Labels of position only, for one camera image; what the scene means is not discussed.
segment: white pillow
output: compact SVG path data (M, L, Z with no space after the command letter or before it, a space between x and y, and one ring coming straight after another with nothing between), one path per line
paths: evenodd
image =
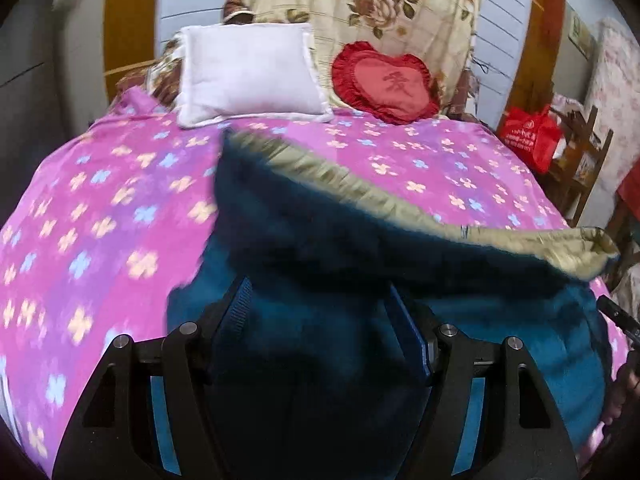
M185 27L178 124L230 118L328 122L333 117L309 48L308 23Z

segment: hand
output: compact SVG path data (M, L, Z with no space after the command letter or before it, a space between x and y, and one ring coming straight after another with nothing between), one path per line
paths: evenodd
M640 398L639 364L640 353L633 350L629 352L626 363L618 370L616 381L611 385L602 411L602 421L607 426L613 424L613 421L620 417L626 402Z

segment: floral curtain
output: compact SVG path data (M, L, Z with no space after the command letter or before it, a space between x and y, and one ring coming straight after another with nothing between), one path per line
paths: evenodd
M616 20L602 22L600 50L585 102L598 107L594 132L613 140L580 225L605 227L615 207L618 186L640 156L640 47Z
M331 65L345 44L369 41L382 54L420 58L437 80L441 103L452 98L465 67L479 0L244 0L258 22L310 22L320 83L342 105Z

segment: bed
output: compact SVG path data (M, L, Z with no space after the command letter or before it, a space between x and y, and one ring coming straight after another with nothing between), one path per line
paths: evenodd
M106 346L166 333L166 298L189 283L216 218L212 178L227 127L283 136L444 223L562 229L529 170L482 126L389 126L338 110L331 123L242 119L181 130L140 88L38 168L0 233L0 362L10 418L50 474ZM598 278L596 295L606 294ZM614 369L626 341L610 326Z

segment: black metal bracket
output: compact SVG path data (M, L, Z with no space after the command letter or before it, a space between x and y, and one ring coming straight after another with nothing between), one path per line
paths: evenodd
M203 371L242 280L197 322L167 337L135 343L117 336L88 381L58 451L53 480L178 479L162 468L150 398L151 376L164 377L169 424L185 480L233 478L203 406ZM524 343L468 338L441 324L406 294L398 300L424 341L431 394L398 480L577 480L571 441L553 397ZM485 378L474 463L452 476L473 378Z

